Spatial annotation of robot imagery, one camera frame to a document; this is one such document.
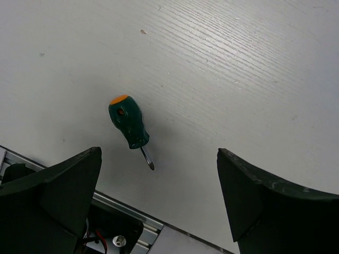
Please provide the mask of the green stubby screwdriver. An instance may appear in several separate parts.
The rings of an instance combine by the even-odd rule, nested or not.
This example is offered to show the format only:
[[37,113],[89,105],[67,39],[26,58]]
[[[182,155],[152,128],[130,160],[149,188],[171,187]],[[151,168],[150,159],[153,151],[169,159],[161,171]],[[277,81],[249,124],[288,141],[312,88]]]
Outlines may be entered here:
[[126,139],[129,149],[140,149],[149,168],[155,170],[146,150],[150,136],[145,129],[142,111],[134,98],[127,94],[114,98],[108,105],[108,113],[113,125]]

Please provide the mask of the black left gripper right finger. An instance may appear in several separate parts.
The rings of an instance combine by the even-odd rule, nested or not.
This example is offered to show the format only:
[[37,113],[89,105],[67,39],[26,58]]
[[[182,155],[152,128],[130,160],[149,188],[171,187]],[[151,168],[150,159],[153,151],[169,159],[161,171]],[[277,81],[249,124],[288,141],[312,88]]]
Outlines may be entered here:
[[301,186],[220,148],[217,170],[241,253],[338,253],[338,196]]

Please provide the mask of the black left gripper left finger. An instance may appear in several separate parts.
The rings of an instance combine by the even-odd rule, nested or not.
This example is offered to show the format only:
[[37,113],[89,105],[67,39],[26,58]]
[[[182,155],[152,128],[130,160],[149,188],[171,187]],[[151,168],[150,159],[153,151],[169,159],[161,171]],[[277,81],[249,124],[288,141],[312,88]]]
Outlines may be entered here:
[[1,253],[73,253],[85,232],[102,164],[89,148],[34,171],[6,168],[1,183]]

